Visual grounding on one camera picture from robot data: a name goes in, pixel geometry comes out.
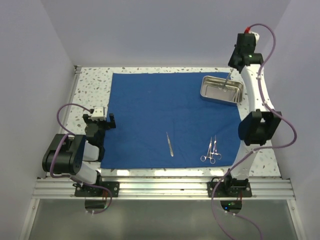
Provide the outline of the stainless steel instrument tray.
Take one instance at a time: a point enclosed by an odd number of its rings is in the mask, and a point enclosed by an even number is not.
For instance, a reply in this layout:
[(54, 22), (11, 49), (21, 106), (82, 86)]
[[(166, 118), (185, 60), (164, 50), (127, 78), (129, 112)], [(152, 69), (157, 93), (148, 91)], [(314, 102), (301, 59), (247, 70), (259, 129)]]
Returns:
[(237, 105), (242, 102), (244, 85), (239, 81), (228, 80), (226, 84), (227, 91), (220, 90), (219, 87), (223, 85), (225, 79), (205, 76), (202, 79), (200, 88), (200, 97), (209, 102)]

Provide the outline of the blue surgical cloth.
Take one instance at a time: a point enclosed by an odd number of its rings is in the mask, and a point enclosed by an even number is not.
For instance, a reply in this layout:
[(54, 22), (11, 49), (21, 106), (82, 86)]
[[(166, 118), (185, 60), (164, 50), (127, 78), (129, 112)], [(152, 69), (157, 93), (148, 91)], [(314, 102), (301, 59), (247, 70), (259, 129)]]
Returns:
[[(103, 169), (225, 167), (239, 147), (238, 107), (203, 100), (205, 73), (140, 73), (112, 76), (108, 112), (116, 128), (104, 138)], [(174, 157), (167, 141), (168, 132)], [(206, 155), (216, 136), (221, 159)]]

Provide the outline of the silver scalpel handle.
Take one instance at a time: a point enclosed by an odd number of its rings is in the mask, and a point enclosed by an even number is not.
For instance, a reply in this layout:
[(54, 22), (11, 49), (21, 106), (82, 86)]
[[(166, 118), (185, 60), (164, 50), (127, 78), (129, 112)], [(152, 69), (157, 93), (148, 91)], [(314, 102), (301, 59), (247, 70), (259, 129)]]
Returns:
[(172, 144), (171, 144), (171, 140), (170, 140), (168, 132), (166, 132), (166, 138), (167, 138), (167, 143), (168, 143), (168, 147), (169, 147), (170, 156), (174, 157), (174, 151), (173, 151), (173, 148), (172, 148)]

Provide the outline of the silver surgical forceps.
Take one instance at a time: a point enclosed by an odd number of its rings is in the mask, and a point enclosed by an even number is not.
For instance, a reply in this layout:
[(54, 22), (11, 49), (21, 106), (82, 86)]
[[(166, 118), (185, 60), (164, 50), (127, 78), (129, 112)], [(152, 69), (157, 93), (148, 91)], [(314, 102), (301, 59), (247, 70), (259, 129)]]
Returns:
[(205, 161), (209, 161), (210, 164), (214, 165), (216, 163), (216, 160), (213, 158), (213, 155), (212, 155), (212, 138), (210, 138), (210, 142), (209, 142), (209, 145), (208, 145), (208, 149), (207, 149), (207, 153), (206, 155), (202, 155), (200, 157), (200, 161), (201, 162), (205, 162)]
[(218, 151), (217, 151), (217, 138), (216, 138), (216, 135), (214, 136), (212, 152), (210, 154), (211, 154), (211, 157), (213, 159), (220, 160), (222, 158), (222, 155), (220, 153), (218, 153)]

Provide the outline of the silver surgical scissors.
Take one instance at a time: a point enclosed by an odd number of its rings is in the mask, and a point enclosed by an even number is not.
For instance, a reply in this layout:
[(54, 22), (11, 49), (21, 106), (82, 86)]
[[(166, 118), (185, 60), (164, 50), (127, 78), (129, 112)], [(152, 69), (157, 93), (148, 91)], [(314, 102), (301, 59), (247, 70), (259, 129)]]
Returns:
[(227, 77), (226, 77), (226, 79), (224, 80), (223, 85), (221, 85), (221, 86), (218, 87), (219, 90), (222, 90), (222, 91), (224, 91), (224, 92), (227, 91), (226, 85), (227, 85), (228, 80), (231, 79), (231, 75), (232, 75), (233, 71), (234, 71), (234, 69), (231, 68), (230, 71), (229, 71), (229, 73), (228, 73), (228, 75), (227, 75)]

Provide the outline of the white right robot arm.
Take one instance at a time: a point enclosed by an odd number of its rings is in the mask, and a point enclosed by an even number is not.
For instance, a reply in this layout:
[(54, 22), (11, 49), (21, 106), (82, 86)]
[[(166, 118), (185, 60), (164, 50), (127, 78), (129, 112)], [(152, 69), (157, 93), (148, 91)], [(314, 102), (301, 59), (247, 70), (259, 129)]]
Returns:
[(222, 183), (227, 197), (251, 197), (249, 175), (254, 160), (278, 128), (280, 112), (273, 113), (264, 78), (263, 56), (255, 52), (259, 35), (245, 30), (237, 35), (228, 65), (236, 69), (246, 88), (249, 113), (238, 126), (240, 147), (229, 173)]

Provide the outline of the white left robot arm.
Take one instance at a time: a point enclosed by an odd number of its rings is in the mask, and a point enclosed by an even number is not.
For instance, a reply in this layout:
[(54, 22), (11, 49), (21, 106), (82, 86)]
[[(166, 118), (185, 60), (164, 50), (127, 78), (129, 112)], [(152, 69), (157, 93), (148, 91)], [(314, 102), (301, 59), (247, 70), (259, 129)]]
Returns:
[(116, 128), (114, 114), (109, 120), (92, 120), (83, 115), (86, 123), (85, 134), (56, 134), (42, 159), (42, 169), (53, 178), (70, 178), (86, 185), (92, 196), (103, 193), (104, 184), (101, 174), (89, 167), (84, 161), (101, 162), (105, 155), (104, 141), (106, 131)]

